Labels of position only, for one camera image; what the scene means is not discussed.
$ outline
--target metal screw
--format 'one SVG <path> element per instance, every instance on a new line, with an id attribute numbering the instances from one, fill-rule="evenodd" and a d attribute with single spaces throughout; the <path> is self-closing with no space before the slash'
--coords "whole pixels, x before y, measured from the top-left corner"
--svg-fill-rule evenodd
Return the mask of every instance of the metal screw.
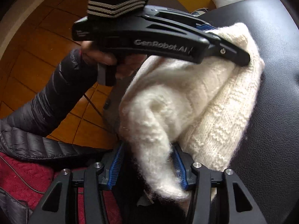
<path id="1" fill-rule="evenodd" d="M 95 168 L 101 168 L 102 166 L 103 166 L 103 164 L 100 161 L 94 163 Z"/>
<path id="2" fill-rule="evenodd" d="M 196 162 L 193 163 L 193 167 L 200 168 L 201 163 L 196 161 Z"/>
<path id="3" fill-rule="evenodd" d="M 69 170 L 68 168 L 65 168 L 65 169 L 61 170 L 60 172 L 61 172 L 63 175 L 67 175 L 67 174 L 70 172 L 70 170 Z"/>
<path id="4" fill-rule="evenodd" d="M 230 168 L 226 169 L 225 172 L 228 174 L 228 175 L 232 175 L 234 173 L 234 171 Z"/>

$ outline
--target cream knitted garment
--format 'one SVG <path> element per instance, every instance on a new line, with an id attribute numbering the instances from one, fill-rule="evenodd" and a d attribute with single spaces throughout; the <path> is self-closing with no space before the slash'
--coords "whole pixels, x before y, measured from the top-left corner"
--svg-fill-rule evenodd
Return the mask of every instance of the cream knitted garment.
<path id="1" fill-rule="evenodd" d="M 120 105 L 120 134 L 131 144 L 140 171 L 162 198 L 186 200 L 170 160 L 171 144 L 206 167 L 223 171 L 255 104 L 264 61 L 247 27 L 238 23 L 213 33 L 245 49 L 247 67 L 208 57 L 199 65 L 148 58 Z"/>

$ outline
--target jacket sleeve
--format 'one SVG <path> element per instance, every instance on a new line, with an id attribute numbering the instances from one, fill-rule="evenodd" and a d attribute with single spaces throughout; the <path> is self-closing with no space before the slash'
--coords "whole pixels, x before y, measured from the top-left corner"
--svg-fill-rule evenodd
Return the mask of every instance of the jacket sleeve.
<path id="1" fill-rule="evenodd" d="M 47 136 L 96 80 L 97 70 L 82 60 L 80 50 L 73 50 L 57 66 L 44 89 L 3 121 L 11 127 Z"/>

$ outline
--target tile floor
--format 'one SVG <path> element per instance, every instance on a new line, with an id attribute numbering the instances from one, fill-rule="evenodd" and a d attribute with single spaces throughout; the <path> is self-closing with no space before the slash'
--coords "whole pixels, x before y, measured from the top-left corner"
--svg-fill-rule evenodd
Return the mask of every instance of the tile floor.
<path id="1" fill-rule="evenodd" d="M 0 118 L 31 100 L 67 53 L 80 47 L 71 39 L 71 27 L 86 7 L 87 0 L 45 0 L 21 25 L 0 60 Z M 96 83 L 86 95 L 102 111 L 110 91 Z M 48 138 L 106 149 L 116 142 L 84 97 Z"/>

